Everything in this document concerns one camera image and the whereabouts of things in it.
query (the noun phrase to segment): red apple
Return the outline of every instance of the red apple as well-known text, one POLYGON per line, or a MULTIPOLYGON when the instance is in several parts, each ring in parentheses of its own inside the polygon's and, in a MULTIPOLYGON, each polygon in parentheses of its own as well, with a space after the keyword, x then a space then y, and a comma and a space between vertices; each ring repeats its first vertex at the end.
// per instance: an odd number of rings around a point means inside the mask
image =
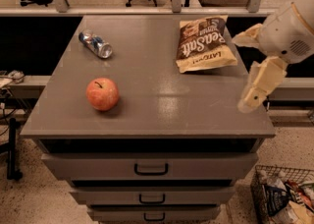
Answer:
POLYGON ((98 78, 88 84, 86 96, 92 107, 99 111, 106 111, 117 104, 119 91, 112 80, 98 78))

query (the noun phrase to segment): speckled floor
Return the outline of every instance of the speckled floor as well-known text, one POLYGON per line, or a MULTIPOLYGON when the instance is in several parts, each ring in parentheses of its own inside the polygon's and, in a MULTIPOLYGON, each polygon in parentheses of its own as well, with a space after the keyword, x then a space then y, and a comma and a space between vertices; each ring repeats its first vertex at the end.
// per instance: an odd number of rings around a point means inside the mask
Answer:
MULTIPOLYGON (((258 164, 313 169, 314 125, 308 109, 271 109, 276 136, 265 140, 258 150, 258 164)), ((41 151, 32 140, 17 140, 19 163, 24 176, 6 179, 6 154, 0 155, 0 223, 6 224, 88 224, 86 207, 69 195, 69 185, 57 181, 40 160, 41 151)), ((235 194, 216 220, 176 222, 180 224, 257 223, 250 183, 254 169, 235 184, 235 194)))

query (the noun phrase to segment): drawer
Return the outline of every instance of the drawer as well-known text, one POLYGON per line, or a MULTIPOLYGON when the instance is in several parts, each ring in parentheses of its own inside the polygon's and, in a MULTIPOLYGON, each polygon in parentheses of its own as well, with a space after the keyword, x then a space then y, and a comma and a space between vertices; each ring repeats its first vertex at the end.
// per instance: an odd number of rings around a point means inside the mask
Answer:
POLYGON ((160 207, 92 207, 88 215, 93 221, 144 221, 164 222, 171 220, 215 219, 219 206, 160 206, 160 207))
POLYGON ((256 153, 64 153, 43 154, 59 180, 240 179, 256 153))
POLYGON ((70 194, 86 205, 222 204, 233 187, 106 187, 73 188, 70 194))

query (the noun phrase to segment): snack wrapper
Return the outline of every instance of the snack wrapper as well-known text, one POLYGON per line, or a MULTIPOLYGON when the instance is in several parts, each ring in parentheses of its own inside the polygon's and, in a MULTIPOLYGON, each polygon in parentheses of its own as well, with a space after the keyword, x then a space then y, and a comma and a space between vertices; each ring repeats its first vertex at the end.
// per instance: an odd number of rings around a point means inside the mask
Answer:
POLYGON ((176 63, 181 73, 237 65, 237 58, 223 38, 227 16, 180 22, 176 63))

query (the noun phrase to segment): gray tabletop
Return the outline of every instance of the gray tabletop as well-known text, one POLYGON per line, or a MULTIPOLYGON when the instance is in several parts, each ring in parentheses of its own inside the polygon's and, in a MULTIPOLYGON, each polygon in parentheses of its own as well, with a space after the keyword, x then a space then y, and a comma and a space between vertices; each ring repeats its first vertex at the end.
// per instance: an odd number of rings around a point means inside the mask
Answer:
POLYGON ((246 70, 237 66, 180 74, 179 23, 199 15, 85 16, 23 130, 25 138, 267 138, 273 125, 264 108, 237 111, 246 70), (79 42, 84 28, 110 42, 102 60, 79 42), (87 84, 112 79, 121 99, 107 112, 93 109, 87 84))

